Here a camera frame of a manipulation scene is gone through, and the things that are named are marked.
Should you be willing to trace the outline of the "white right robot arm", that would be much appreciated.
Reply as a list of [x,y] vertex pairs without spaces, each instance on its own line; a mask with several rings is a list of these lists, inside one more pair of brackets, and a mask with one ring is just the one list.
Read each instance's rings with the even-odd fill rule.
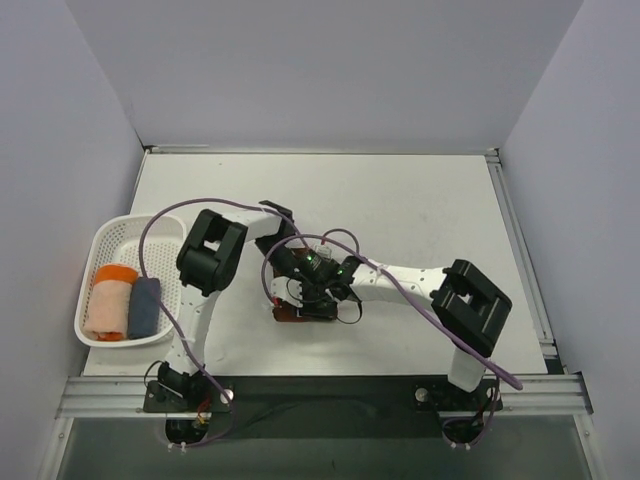
[[490,371],[520,390],[522,383],[491,357],[512,309],[510,298],[474,264],[420,269],[377,263],[358,255],[338,262],[309,251],[295,278],[302,282],[302,305],[314,309],[350,301],[409,305],[454,345],[443,385],[452,408],[463,410],[479,398],[479,383]]

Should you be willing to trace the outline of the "brown towel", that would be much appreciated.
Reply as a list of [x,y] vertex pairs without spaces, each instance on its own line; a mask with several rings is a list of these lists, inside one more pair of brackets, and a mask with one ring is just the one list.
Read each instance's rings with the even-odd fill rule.
[[273,317],[277,322],[281,323],[308,323],[308,322],[317,322],[317,323],[328,323],[337,319],[338,316],[338,307],[335,302],[335,319],[334,320],[303,320],[297,317],[297,308],[293,305],[290,305],[284,301],[274,300],[273,307]]

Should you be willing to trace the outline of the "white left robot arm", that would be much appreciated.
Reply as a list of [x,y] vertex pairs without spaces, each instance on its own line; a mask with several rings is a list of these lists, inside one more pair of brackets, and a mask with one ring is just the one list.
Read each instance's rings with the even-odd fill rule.
[[178,253],[181,305],[169,353],[158,383],[177,410],[195,409],[211,382],[202,372],[205,342],[215,304],[235,278],[244,246],[268,251],[275,241],[296,233],[293,212],[270,201],[231,213],[203,209]]

